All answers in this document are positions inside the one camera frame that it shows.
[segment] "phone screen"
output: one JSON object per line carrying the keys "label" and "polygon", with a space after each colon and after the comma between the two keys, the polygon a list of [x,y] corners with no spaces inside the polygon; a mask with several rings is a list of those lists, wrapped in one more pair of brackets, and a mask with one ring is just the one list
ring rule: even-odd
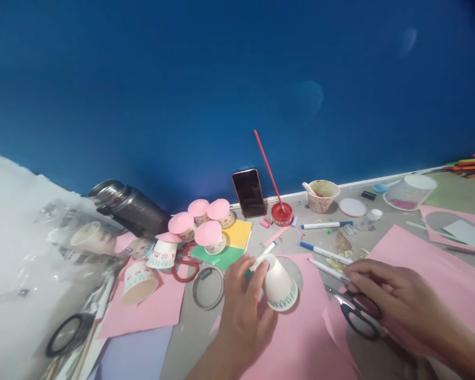
{"label": "phone screen", "polygon": [[232,175],[237,198],[245,218],[265,215],[264,199],[256,169],[245,170]]}

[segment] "stainless steel thermos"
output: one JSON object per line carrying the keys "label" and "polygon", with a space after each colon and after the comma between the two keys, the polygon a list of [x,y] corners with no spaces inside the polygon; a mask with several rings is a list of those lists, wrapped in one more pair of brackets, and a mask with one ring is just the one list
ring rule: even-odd
{"label": "stainless steel thermos", "polygon": [[108,179],[98,184],[88,198],[99,213],[111,216],[137,237],[154,238],[167,232],[170,215],[138,189],[120,181]]}

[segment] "wire ring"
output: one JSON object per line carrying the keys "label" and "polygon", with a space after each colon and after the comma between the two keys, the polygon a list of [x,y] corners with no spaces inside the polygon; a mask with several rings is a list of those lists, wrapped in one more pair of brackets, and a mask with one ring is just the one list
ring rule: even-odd
{"label": "wire ring", "polygon": [[[201,279],[202,274],[208,271],[213,271],[213,270],[216,271],[220,275],[220,280],[222,281],[222,287],[220,288],[220,294],[218,295],[218,298],[216,299],[216,301],[209,306],[204,306],[197,299],[197,285],[199,284],[199,280]],[[199,273],[195,276],[194,284],[192,285],[192,297],[194,299],[195,304],[199,308],[203,310],[211,310],[211,309],[214,309],[216,306],[218,306],[218,304],[223,298],[223,293],[224,293],[223,277],[224,277],[223,272],[220,270],[220,268],[217,268],[217,267],[205,267],[204,269],[201,269]]]}

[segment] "hand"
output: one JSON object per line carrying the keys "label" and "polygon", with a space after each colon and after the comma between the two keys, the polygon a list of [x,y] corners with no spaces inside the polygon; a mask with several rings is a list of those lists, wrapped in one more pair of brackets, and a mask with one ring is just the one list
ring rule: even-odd
{"label": "hand", "polygon": [[246,253],[225,274],[225,304],[215,339],[187,380],[237,379],[266,347],[278,320],[278,313],[266,306],[261,317],[257,305],[268,272],[264,260],[255,270],[248,288],[244,275],[255,258]]}
{"label": "hand", "polygon": [[[422,276],[375,260],[356,261],[343,271],[352,281],[350,291],[360,290],[415,339],[444,357],[453,370],[475,379],[475,334]],[[392,291],[384,290],[383,285]]]}

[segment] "white baseboard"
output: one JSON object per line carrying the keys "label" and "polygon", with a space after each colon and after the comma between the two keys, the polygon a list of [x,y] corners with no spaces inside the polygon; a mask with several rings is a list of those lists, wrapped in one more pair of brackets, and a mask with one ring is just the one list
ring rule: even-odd
{"label": "white baseboard", "polygon": [[[368,186],[374,185],[376,183],[391,182],[391,181],[394,181],[394,180],[397,180],[397,179],[401,179],[401,178],[403,178],[404,176],[406,176],[408,174],[425,174],[425,173],[429,173],[433,170],[443,169],[444,167],[445,167],[445,165],[444,166],[436,166],[436,167],[433,167],[433,168],[430,168],[430,169],[416,170],[414,172],[394,174],[394,175],[390,175],[390,176],[373,178],[373,179],[365,179],[365,180],[361,180],[361,181],[357,181],[357,182],[350,182],[350,183],[342,184],[342,185],[338,185],[338,186],[348,188],[349,190],[354,190],[354,189],[359,189],[359,188],[363,188],[363,187],[368,187]],[[301,195],[301,194],[306,194],[306,191],[302,191],[302,192],[298,192],[298,193],[292,193],[292,194],[285,194],[285,195],[282,195],[281,198],[282,199],[290,198],[290,197]],[[264,199],[265,203],[276,203],[277,201],[278,201],[278,197],[276,197],[276,196],[272,196],[272,197]],[[234,203],[234,204],[231,204],[231,208],[240,208],[240,205],[239,205],[239,203]]]}

